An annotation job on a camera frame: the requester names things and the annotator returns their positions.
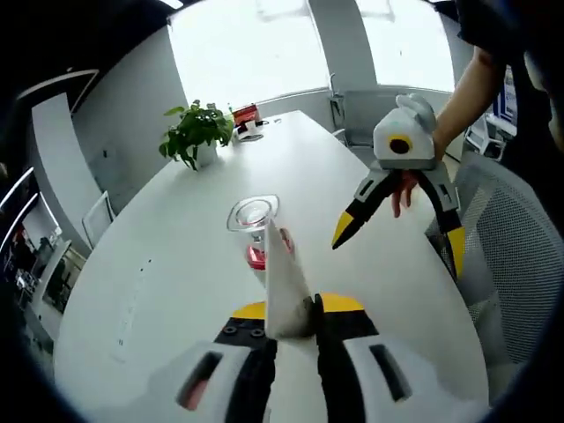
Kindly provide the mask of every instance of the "green plant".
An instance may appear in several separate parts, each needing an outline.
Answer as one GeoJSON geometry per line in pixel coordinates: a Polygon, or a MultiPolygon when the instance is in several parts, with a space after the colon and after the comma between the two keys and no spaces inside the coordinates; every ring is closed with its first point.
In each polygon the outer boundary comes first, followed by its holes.
{"type": "Polygon", "coordinates": [[[213,103],[201,108],[200,100],[194,100],[187,109],[182,106],[171,108],[165,116],[179,114],[180,122],[168,128],[159,152],[163,157],[174,160],[180,158],[187,167],[197,170],[198,146],[203,143],[211,145],[213,141],[219,141],[221,145],[229,144],[233,121],[226,119],[213,103]]]}

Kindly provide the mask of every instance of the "oval table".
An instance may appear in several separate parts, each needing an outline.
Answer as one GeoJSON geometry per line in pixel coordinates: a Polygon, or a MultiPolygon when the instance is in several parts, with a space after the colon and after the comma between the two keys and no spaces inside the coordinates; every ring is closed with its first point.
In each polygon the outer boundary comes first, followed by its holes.
{"type": "MultiPolygon", "coordinates": [[[[226,218],[244,197],[276,194],[277,221],[290,230],[312,293],[355,297],[381,333],[434,363],[447,390],[486,403],[478,336],[425,235],[408,213],[394,219],[388,199],[331,250],[367,168],[302,112],[276,117],[263,139],[220,148],[218,162],[198,173],[171,162],[120,213],[64,312],[57,387],[86,416],[124,406],[155,370],[197,340],[213,340],[234,310],[264,300],[226,218]]],[[[326,420],[310,347],[279,346],[271,421],[326,420]]]]}

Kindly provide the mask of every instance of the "window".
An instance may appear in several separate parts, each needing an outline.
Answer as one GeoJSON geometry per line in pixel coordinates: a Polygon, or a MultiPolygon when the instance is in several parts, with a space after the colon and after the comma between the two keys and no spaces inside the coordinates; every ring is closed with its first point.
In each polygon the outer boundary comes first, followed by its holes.
{"type": "Polygon", "coordinates": [[[306,0],[204,0],[171,21],[189,101],[237,108],[328,86],[306,0]]]}
{"type": "Polygon", "coordinates": [[[376,79],[452,92],[449,43],[439,14],[421,0],[356,0],[367,32],[376,79]]]}

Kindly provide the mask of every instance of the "white pot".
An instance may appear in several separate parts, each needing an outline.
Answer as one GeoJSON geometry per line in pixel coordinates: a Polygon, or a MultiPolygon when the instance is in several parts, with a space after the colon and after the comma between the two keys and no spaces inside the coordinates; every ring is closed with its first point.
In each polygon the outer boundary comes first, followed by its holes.
{"type": "Polygon", "coordinates": [[[209,166],[211,163],[218,159],[218,152],[216,151],[216,147],[217,143],[215,141],[211,141],[211,145],[208,145],[208,143],[203,143],[197,147],[196,166],[198,169],[209,166]]]}

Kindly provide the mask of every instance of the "potted plant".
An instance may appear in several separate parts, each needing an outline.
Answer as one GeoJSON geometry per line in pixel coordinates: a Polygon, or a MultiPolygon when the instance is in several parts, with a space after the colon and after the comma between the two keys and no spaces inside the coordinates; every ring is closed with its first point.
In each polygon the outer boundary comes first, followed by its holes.
{"type": "Polygon", "coordinates": [[[171,108],[165,116],[180,115],[180,122],[168,128],[165,141],[159,146],[163,157],[179,158],[194,170],[207,166],[217,157],[216,142],[229,144],[233,132],[233,121],[226,119],[215,104],[200,107],[200,100],[194,100],[187,109],[171,108]]]}

